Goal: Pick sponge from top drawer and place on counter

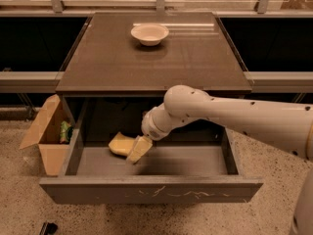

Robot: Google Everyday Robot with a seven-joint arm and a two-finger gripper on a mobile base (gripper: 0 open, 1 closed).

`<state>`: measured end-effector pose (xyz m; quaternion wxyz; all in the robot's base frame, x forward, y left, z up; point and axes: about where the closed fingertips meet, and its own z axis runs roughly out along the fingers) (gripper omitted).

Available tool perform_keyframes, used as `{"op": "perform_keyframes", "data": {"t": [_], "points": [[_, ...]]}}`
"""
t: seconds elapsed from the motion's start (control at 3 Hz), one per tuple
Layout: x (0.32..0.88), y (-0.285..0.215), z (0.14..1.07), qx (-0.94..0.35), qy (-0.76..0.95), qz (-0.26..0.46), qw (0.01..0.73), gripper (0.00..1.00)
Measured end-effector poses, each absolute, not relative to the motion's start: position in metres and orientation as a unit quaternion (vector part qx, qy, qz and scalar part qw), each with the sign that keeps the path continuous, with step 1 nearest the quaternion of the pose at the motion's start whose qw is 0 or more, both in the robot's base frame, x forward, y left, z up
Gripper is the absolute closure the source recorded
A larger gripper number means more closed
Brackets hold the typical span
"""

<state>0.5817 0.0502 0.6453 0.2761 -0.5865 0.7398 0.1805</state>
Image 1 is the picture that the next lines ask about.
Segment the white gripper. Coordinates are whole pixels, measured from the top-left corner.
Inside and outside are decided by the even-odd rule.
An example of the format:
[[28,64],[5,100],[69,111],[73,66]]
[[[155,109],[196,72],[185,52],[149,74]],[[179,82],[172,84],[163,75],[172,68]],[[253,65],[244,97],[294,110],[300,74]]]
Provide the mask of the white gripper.
[[152,108],[143,116],[141,130],[145,136],[137,136],[127,156],[127,161],[137,163],[152,147],[153,141],[161,140],[164,133],[157,128],[153,120],[153,115],[157,112],[157,107]]

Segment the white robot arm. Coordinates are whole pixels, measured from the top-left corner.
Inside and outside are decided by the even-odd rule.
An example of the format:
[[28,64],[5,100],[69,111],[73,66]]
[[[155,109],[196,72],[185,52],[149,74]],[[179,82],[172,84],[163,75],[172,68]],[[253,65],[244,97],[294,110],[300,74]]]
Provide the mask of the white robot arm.
[[155,141],[173,129],[203,119],[285,152],[313,160],[313,107],[309,104],[213,97],[186,85],[169,88],[163,103],[143,117],[127,156],[137,163]]

